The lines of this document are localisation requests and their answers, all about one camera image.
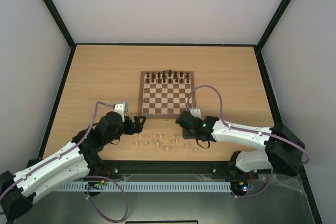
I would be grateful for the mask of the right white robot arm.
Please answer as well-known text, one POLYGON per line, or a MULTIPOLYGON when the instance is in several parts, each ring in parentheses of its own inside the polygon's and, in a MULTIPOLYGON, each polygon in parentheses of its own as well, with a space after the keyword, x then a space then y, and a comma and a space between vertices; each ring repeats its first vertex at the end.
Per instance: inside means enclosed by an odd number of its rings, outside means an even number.
POLYGON ((273 169, 296 176, 302 164, 305 144, 285 125, 253 127, 226 122, 215 116, 200 118, 197 109, 182 112, 175 123, 185 138, 202 142, 229 142, 253 148, 251 152, 236 151, 231 156, 229 172, 239 178, 253 170, 273 169))

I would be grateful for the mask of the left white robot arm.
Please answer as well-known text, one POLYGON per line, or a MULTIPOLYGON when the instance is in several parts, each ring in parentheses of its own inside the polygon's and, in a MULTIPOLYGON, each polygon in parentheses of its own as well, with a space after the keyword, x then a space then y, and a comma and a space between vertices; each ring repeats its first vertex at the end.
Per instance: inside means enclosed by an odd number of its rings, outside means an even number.
POLYGON ((1 208, 7 220, 14 221, 55 189, 76 179, 100 178, 103 161, 99 152, 122 135, 141 133, 146 118, 131 119, 109 112, 98 123, 80 131, 56 153, 16 173, 1 174, 1 208))

